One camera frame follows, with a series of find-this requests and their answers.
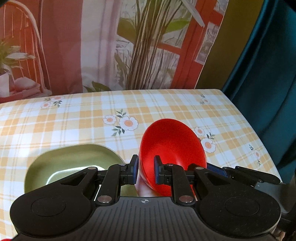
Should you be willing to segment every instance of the logo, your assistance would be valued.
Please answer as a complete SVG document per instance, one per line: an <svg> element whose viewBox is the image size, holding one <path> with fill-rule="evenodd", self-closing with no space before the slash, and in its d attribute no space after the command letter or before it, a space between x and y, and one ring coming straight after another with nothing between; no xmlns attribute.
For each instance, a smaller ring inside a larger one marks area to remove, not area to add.
<svg viewBox="0 0 296 241"><path fill-rule="evenodd" d="M150 202L148 199L146 199L146 198L144 198L144 199L142 199L142 200L139 200L141 203L144 203L144 204L146 204L146 203L148 203L148 202Z"/></svg>

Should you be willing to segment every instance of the yellow plaid tablecloth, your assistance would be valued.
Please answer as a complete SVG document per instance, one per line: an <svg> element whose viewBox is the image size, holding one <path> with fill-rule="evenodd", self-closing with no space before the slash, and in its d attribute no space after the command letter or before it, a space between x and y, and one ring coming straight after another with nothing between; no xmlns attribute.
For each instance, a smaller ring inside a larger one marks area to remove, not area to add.
<svg viewBox="0 0 296 241"><path fill-rule="evenodd" d="M112 91L9 102L0 105L0 239L16 234L9 208L23 194L26 171L37 156L97 143L129 162L146 128L162 118L177 119L195 131L208 162L279 177L252 127L219 90ZM149 195L141 183L139 195Z"/></svg>

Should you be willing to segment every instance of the circular pad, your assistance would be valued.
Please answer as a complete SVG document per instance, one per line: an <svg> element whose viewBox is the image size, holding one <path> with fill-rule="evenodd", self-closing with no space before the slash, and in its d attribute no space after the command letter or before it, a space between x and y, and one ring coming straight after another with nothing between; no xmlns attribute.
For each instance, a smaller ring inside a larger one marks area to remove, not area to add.
<svg viewBox="0 0 296 241"><path fill-rule="evenodd" d="M44 197L33 202L31 210L41 217L52 217L60 214L66 208L64 200L56 197Z"/></svg>
<svg viewBox="0 0 296 241"><path fill-rule="evenodd" d="M228 212L239 217L249 217L259 211L259 204L247 197L232 197L225 203Z"/></svg>

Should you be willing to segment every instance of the flower print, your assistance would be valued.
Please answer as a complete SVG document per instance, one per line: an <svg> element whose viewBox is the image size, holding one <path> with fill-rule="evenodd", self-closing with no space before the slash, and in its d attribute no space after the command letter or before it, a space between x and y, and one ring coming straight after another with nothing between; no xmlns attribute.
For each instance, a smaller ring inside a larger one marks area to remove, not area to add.
<svg viewBox="0 0 296 241"><path fill-rule="evenodd" d="M203 98L202 99L202 102L204 103L204 104L210 104L211 102L208 100L208 99L206 99L206 98Z"/></svg>
<svg viewBox="0 0 296 241"><path fill-rule="evenodd" d="M204 138L201 140L202 147L208 153L213 153L216 150L216 145L209 138Z"/></svg>
<svg viewBox="0 0 296 241"><path fill-rule="evenodd" d="M53 97L50 97L50 100L52 102L60 101L62 99L64 99L64 96L53 96Z"/></svg>
<svg viewBox="0 0 296 241"><path fill-rule="evenodd" d="M253 151L253 156L254 156L255 159L257 159L258 165L261 166L261 162L259 160L260 157L261 157L260 153L256 149L254 149L254 147L252 145L250 145L250 144L249 144L249 148L250 148L251 151Z"/></svg>
<svg viewBox="0 0 296 241"><path fill-rule="evenodd" d="M44 102L42 105L41 105L41 108L42 109L47 109L49 107L52 106L52 102Z"/></svg>
<svg viewBox="0 0 296 241"><path fill-rule="evenodd" d="M258 160L258 159L260 159L260 153L255 149L254 150L254 155L255 155L255 158Z"/></svg>
<svg viewBox="0 0 296 241"><path fill-rule="evenodd" d="M103 122L107 125L113 125L116 122L116 117L114 115L106 115Z"/></svg>
<svg viewBox="0 0 296 241"><path fill-rule="evenodd" d="M119 120L119 126L125 131L133 131L138 128L138 121L134 117L124 116Z"/></svg>
<svg viewBox="0 0 296 241"><path fill-rule="evenodd" d="M205 135L205 131L204 131L203 129L199 128L199 127L196 127L196 128L194 129L194 131L195 131L195 133L196 133L198 136L200 136L200 137Z"/></svg>

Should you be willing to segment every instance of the curtain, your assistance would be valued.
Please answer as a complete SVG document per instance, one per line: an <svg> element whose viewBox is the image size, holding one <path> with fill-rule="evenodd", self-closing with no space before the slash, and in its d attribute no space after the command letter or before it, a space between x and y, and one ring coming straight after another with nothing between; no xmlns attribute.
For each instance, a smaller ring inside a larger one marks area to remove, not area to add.
<svg viewBox="0 0 296 241"><path fill-rule="evenodd" d="M265 0L222 91L260 137L283 182L296 168L296 12Z"/></svg>

